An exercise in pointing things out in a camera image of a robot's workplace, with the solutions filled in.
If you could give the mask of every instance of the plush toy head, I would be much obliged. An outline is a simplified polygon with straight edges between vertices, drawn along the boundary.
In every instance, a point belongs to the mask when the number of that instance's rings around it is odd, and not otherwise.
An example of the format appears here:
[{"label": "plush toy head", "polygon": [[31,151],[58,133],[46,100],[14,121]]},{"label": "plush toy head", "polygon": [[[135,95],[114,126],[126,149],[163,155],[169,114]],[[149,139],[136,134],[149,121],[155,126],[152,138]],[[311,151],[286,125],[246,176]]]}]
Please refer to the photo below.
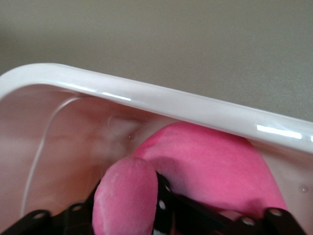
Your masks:
[{"label": "plush toy head", "polygon": [[112,165],[94,199],[96,235],[164,235],[156,228],[156,172],[174,193],[216,211],[261,217],[264,208],[286,209],[282,194],[260,153],[244,138],[178,122],[148,138]]}]

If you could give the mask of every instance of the gray wall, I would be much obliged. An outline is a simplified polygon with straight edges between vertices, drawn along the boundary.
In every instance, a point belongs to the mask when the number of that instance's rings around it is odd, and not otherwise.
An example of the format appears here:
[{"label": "gray wall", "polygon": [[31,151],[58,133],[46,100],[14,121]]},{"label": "gray wall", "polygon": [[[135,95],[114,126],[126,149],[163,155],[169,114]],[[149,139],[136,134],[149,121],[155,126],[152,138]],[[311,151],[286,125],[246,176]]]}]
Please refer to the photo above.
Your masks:
[{"label": "gray wall", "polygon": [[1,1],[0,74],[37,62],[313,121],[313,1]]}]

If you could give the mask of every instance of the white plastic bin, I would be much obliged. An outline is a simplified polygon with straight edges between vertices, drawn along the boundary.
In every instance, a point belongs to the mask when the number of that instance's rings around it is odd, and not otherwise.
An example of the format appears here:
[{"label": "white plastic bin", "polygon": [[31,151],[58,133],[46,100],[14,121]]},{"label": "white plastic bin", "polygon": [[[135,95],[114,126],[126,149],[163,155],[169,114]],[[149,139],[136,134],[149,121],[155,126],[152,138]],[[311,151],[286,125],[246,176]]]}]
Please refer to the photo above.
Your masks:
[{"label": "white plastic bin", "polygon": [[112,163],[178,120],[248,138],[313,234],[313,123],[57,64],[0,77],[0,231],[85,199]]}]

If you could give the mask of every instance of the water droplet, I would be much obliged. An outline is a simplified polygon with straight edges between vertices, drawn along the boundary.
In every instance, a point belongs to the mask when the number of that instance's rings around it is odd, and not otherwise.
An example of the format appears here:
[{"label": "water droplet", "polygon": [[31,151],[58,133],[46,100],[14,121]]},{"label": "water droplet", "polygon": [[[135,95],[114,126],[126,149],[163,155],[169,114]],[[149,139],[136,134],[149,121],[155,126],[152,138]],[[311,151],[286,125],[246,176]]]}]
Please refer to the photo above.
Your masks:
[{"label": "water droplet", "polygon": [[130,134],[130,135],[128,136],[128,139],[129,139],[130,141],[133,141],[133,140],[135,139],[135,135],[134,135],[134,134]]},{"label": "water droplet", "polygon": [[302,192],[302,193],[307,193],[307,192],[309,192],[309,187],[308,186],[306,186],[306,185],[300,185],[300,191]]}]

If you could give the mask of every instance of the pink fabric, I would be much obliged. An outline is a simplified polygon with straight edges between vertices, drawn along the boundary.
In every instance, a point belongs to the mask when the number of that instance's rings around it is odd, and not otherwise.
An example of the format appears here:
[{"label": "pink fabric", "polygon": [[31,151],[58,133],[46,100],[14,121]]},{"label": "pink fabric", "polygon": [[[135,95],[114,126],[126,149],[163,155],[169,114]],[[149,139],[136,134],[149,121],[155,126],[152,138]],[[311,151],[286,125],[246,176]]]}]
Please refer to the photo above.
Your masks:
[{"label": "pink fabric", "polygon": [[246,139],[178,122],[108,169],[95,194],[96,235],[151,234],[157,204],[155,170],[169,180],[174,192],[217,211],[261,217],[266,207],[287,209],[266,162]]},{"label": "pink fabric", "polygon": [[92,215],[96,235],[151,235],[157,204],[157,175],[140,158],[112,165],[97,188]]},{"label": "pink fabric", "polygon": [[178,122],[156,132],[132,155],[151,163],[174,192],[216,210],[261,217],[266,207],[287,209],[263,157],[244,138]]}]

